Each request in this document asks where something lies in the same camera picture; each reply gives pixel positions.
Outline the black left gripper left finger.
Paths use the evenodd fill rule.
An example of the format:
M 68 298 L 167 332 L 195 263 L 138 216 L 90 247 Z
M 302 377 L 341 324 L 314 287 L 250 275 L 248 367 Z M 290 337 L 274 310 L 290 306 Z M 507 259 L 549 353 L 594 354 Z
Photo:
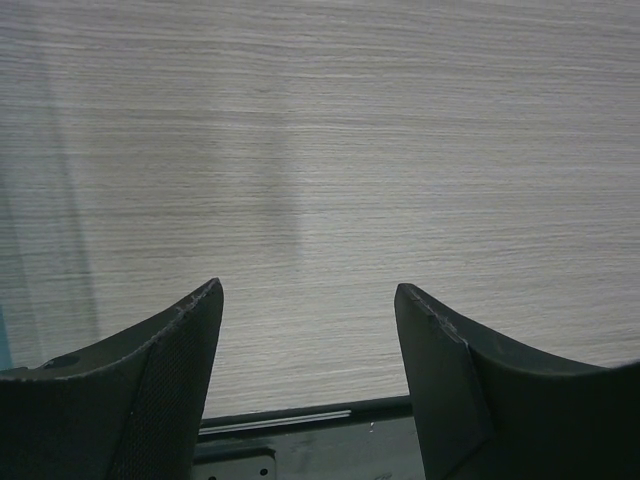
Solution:
M 2 371 L 2 478 L 190 478 L 222 314 L 213 278 L 97 343 Z

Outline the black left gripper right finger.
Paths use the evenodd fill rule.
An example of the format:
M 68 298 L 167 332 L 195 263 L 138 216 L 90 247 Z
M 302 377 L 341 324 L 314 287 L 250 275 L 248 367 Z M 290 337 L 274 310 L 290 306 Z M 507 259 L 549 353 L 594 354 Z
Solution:
M 394 297 L 429 479 L 635 479 L 639 366 L 528 346 L 415 285 Z

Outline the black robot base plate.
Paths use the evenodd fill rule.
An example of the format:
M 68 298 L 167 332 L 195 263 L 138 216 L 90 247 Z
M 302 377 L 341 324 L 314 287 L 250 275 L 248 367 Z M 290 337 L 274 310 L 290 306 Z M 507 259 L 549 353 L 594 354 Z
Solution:
M 422 479 L 406 396 L 207 419 L 194 479 Z

